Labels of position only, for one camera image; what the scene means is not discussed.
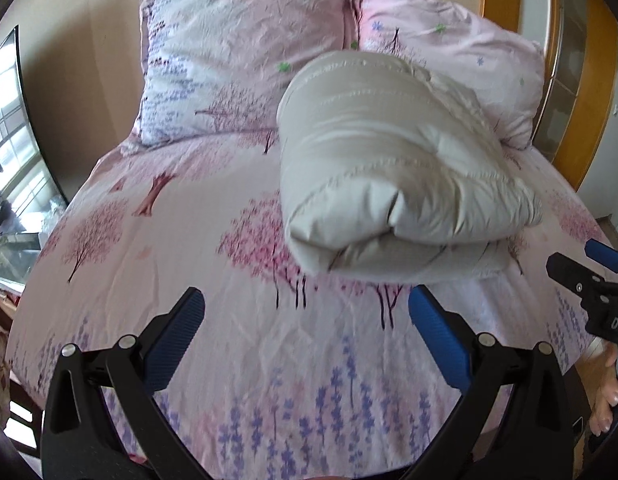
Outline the person's right hand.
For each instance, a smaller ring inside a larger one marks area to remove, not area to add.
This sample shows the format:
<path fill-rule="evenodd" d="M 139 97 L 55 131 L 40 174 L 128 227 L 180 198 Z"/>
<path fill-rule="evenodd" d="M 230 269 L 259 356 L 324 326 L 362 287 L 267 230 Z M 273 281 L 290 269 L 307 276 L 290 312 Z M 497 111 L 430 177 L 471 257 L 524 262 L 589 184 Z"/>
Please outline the person's right hand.
<path fill-rule="evenodd" d="M 590 430 L 595 437 L 607 434 L 614 420 L 612 409 L 618 404 L 617 360 L 618 346 L 609 344 L 605 350 L 604 370 L 594 396 L 589 420 Z"/>

